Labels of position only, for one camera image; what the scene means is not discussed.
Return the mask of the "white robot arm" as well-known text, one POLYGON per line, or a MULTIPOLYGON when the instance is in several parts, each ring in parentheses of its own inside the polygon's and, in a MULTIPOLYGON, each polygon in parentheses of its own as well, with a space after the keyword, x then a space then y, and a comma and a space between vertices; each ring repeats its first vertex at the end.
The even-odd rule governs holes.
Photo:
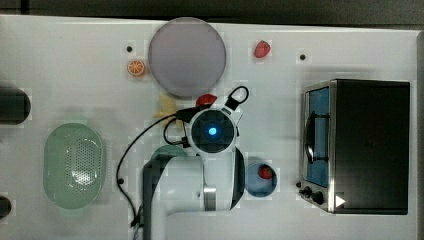
POLYGON ((184 109, 192 156, 157 150, 142 173, 143 240, 167 240, 167 217, 229 211, 244 193, 244 159, 237 148, 239 110, 184 109))

